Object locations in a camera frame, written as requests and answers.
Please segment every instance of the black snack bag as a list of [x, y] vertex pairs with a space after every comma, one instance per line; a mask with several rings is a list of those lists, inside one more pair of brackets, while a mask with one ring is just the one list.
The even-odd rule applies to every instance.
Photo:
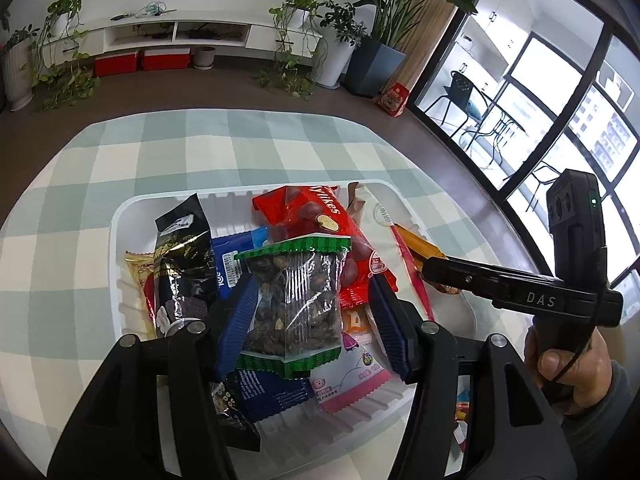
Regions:
[[227, 446], [260, 452], [260, 433], [245, 415], [238, 372], [231, 372], [220, 384], [211, 385], [211, 398]]
[[154, 253], [156, 335], [173, 335], [204, 319], [218, 299], [211, 231], [198, 195], [156, 220]]

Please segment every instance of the gold snack wrapper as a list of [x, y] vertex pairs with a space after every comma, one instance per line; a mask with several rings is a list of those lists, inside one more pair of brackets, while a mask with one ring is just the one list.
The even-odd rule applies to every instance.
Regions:
[[131, 277], [138, 285], [140, 296], [146, 306], [145, 327], [149, 339], [156, 338], [154, 310], [154, 254], [125, 253], [124, 260]]
[[[422, 273], [422, 262], [429, 258], [442, 258], [447, 260], [448, 258], [440, 250], [437, 245], [429, 243], [427, 240], [423, 240], [418, 235], [408, 231], [401, 225], [396, 224], [398, 232], [400, 233], [402, 240], [409, 247], [411, 254], [414, 256], [415, 268], [418, 272]], [[442, 285], [441, 283], [434, 283], [427, 281], [433, 288], [444, 294], [459, 294], [460, 289], [449, 285]]]

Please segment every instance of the checkered tablecloth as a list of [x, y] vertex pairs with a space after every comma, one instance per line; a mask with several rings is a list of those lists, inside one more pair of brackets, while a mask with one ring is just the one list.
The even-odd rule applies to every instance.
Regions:
[[[142, 194], [376, 178], [408, 199], [452, 256], [497, 263], [433, 180], [368, 128], [327, 116], [177, 110], [92, 124], [62, 149], [0, 230], [0, 419], [42, 471], [76, 402], [116, 340], [108, 289], [114, 212]], [[478, 337], [522, 346], [520, 317], [471, 298]], [[386, 478], [401, 418], [300, 478]]]

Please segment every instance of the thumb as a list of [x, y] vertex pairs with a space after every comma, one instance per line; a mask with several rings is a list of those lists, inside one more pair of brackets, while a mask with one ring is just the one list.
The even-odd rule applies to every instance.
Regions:
[[[565, 350], [547, 350], [538, 360], [538, 371], [547, 380], [552, 380], [558, 375], [567, 363], [574, 357], [573, 352]], [[581, 356], [574, 365], [558, 380], [561, 384], [576, 386], [578, 389], [587, 388], [591, 384], [596, 370], [587, 370], [584, 359]]]

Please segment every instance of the white plastic tray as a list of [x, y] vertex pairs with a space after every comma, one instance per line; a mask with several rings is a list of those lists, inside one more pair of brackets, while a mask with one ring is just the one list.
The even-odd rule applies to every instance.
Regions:
[[[396, 189], [380, 180], [366, 180], [362, 183], [392, 213], [395, 222], [427, 238], [424, 224]], [[346, 207], [348, 182], [327, 184], [338, 186], [338, 199]], [[113, 216], [110, 233], [109, 279], [116, 336], [135, 333], [140, 339], [147, 338], [146, 307], [143, 306], [137, 285], [130, 276], [124, 255], [126, 251], [145, 253], [154, 250], [156, 218], [197, 192], [209, 220], [212, 237], [244, 232], [258, 227], [251, 204], [252, 198], [275, 187], [278, 186], [161, 193], [137, 196], [123, 203]], [[392, 271], [406, 272], [404, 269]], [[447, 297], [430, 289], [430, 297], [440, 298], [447, 310], [454, 305], [470, 311], [462, 295]], [[432, 307], [437, 316], [438, 302], [432, 301]], [[165, 395], [166, 392], [161, 392], [158, 399], [162, 453], [167, 470], [179, 474], [168, 405], [162, 402]], [[407, 387], [398, 378], [394, 378], [335, 414], [324, 412], [316, 400], [312, 399], [262, 420], [257, 424], [262, 435], [260, 453], [229, 448], [238, 478], [274, 478], [303, 466], [312, 466], [314, 462], [323, 460], [323, 457], [326, 460], [327, 455], [340, 456], [378, 434], [390, 415], [401, 408], [404, 408], [401, 413], [405, 413], [413, 396], [414, 388]]]

